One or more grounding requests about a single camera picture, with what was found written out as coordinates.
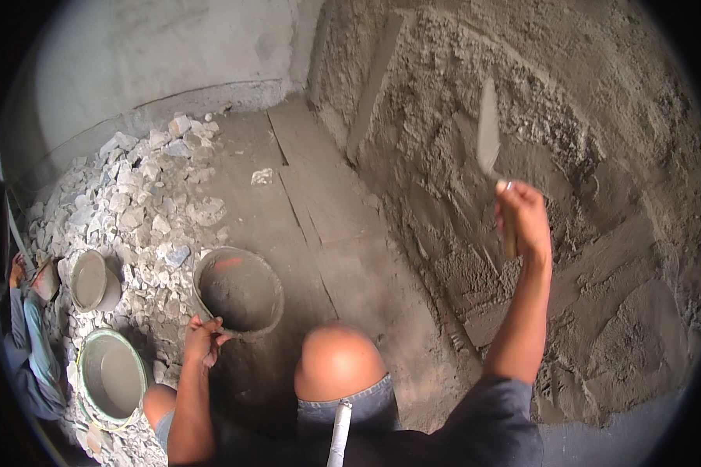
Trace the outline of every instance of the cement wall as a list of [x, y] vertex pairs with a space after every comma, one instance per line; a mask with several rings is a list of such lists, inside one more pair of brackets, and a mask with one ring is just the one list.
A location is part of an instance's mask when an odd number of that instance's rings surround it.
[[[66, 3], [28, 54], [4, 111], [7, 181], [30, 195], [117, 130], [140, 137], [174, 111], [204, 114], [229, 102], [255, 110], [303, 89], [322, 3]], [[167, 97], [176, 98], [156, 104]]]

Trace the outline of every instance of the worker's hand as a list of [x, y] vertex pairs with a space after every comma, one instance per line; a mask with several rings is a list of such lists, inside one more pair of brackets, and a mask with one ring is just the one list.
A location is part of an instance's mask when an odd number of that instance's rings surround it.
[[10, 278], [8, 279], [9, 287], [18, 288], [25, 275], [26, 269], [24, 268], [23, 255], [16, 253], [10, 268]]
[[218, 347], [231, 339], [230, 335], [216, 331], [223, 322], [223, 318], [213, 318], [203, 323], [197, 314], [190, 319], [185, 339], [185, 365], [195, 365], [205, 371], [215, 365]]
[[551, 266], [550, 227], [541, 192], [525, 182], [499, 180], [495, 184], [495, 218], [502, 233], [505, 208], [513, 213], [517, 254], [526, 261]]

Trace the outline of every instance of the person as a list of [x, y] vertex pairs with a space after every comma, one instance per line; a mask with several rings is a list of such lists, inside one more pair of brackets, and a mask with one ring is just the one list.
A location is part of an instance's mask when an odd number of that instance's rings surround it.
[[49, 346], [42, 328], [38, 299], [30, 291], [21, 301], [21, 281], [25, 276], [23, 257], [13, 257], [10, 287], [10, 332], [3, 339], [10, 374], [22, 397], [35, 416], [56, 420], [65, 411], [65, 396], [60, 388], [60, 364]]
[[530, 422], [532, 384], [542, 360], [551, 280], [550, 229], [539, 191], [523, 182], [499, 181], [495, 214], [511, 211], [522, 269], [507, 316], [490, 345], [482, 377], [432, 434], [401, 430], [393, 384], [374, 343], [336, 321], [310, 331], [303, 341], [294, 388], [299, 443], [252, 449], [251, 462], [235, 462], [235, 450], [216, 443], [208, 410], [208, 370], [228, 336], [221, 320], [187, 326], [178, 391], [150, 387], [143, 410], [172, 465], [204, 463], [326, 465], [336, 408], [352, 403], [344, 465], [540, 465], [542, 441]]

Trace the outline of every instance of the plastic bucket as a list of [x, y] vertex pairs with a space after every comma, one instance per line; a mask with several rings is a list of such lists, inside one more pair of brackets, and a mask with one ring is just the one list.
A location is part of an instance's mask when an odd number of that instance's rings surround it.
[[123, 425], [143, 407], [150, 372], [130, 342], [110, 329], [92, 331], [78, 356], [81, 394], [94, 411]]
[[120, 302], [122, 286], [106, 266], [104, 257], [89, 249], [78, 257], [72, 269], [70, 294], [79, 312], [110, 312]]
[[220, 316], [236, 339], [264, 337], [283, 315], [283, 287], [270, 265], [243, 249], [222, 247], [208, 253], [194, 271], [194, 295], [205, 317]]

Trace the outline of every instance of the trowel handle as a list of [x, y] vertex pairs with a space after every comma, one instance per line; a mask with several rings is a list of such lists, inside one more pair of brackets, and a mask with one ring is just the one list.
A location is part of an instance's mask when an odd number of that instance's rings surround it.
[[504, 219], [504, 254], [509, 259], [516, 258], [516, 230], [514, 230], [514, 211], [502, 205]]

